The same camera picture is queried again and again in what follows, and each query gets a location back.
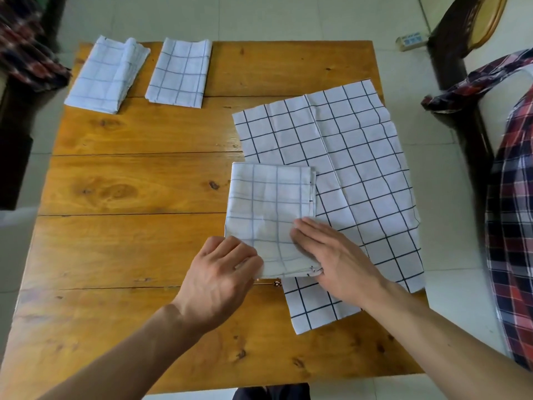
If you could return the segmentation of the person's left hand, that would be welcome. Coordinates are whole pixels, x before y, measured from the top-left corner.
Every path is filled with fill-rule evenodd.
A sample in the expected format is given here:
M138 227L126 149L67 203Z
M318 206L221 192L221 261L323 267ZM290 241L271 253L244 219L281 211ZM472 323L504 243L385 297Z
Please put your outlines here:
M190 334L218 328L242 305L253 284L240 282L235 270L252 256L259 256L257 250L234 236L206 240L172 301Z

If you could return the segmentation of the person's right hand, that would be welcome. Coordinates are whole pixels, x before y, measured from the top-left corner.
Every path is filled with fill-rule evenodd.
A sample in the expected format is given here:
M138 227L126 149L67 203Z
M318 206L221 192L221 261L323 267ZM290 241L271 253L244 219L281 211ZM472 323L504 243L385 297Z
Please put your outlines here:
M391 287L363 250L336 230L331 259L321 267L322 273L316 276L319 284L338 299L361 309L366 310Z

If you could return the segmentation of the person's left forearm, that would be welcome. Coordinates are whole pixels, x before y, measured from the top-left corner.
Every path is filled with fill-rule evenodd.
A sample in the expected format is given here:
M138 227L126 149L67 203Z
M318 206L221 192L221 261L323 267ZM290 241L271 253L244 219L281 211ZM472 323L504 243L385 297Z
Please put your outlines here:
M142 400L208 324L169 304L131 336L37 400Z

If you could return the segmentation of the person's right forearm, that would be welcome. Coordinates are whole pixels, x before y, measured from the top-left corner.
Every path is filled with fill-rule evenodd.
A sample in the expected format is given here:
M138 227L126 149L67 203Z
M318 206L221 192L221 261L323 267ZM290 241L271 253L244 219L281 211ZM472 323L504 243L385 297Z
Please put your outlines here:
M358 295L428 377L453 400L533 400L533 372L388 281Z

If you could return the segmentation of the spread white checked cloth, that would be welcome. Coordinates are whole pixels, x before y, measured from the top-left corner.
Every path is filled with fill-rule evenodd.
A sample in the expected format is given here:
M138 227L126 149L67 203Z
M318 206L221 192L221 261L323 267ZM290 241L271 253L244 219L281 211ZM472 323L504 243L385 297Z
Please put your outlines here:
M246 163L316 170L316 215L410 293L425 287L419 215L390 113L366 79L233 114ZM297 335L360 311L308 277L280 278Z

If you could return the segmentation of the person's dark clothing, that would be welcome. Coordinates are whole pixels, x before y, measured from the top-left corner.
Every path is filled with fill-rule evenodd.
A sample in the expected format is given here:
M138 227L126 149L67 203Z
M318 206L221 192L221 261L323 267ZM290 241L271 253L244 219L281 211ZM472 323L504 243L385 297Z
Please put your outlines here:
M311 400L308 383L238 388L232 400Z

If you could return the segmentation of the red blue plaid shirt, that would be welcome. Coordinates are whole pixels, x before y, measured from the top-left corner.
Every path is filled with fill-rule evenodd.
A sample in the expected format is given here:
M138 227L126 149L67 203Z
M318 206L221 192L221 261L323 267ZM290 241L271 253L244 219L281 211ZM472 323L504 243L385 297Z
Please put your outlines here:
M533 70L533 47L472 71L423 99L435 114L455 114L512 74ZM497 316L514 361L533 372L533 85L512 107L488 177L484 215L487 264Z

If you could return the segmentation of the white power strip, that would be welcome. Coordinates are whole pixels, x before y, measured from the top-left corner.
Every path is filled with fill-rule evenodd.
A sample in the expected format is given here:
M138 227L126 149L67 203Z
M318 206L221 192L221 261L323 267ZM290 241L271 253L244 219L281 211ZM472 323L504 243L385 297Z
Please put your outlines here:
M425 32L414 32L396 39L396 46L399 51L407 52L413 49L425 47L428 43L429 35Z

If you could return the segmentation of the dark wooden chair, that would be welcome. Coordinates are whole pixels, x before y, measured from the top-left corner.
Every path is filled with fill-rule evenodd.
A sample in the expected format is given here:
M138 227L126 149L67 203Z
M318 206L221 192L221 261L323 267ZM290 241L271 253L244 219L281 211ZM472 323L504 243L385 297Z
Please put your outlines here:
M449 89L467 76L464 58L483 46L494 34L507 0L455 0L432 31L428 51L441 89ZM472 186L486 195L494 154L476 102L453 114L436 114L458 136Z

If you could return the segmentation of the dark plaid cloth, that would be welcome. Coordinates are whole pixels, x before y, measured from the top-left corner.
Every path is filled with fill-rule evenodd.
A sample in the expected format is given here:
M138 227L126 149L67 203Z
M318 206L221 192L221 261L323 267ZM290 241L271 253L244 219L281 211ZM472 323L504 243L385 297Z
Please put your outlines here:
M71 71L40 37L43 10L36 0L0 0L0 68L34 92L66 87Z

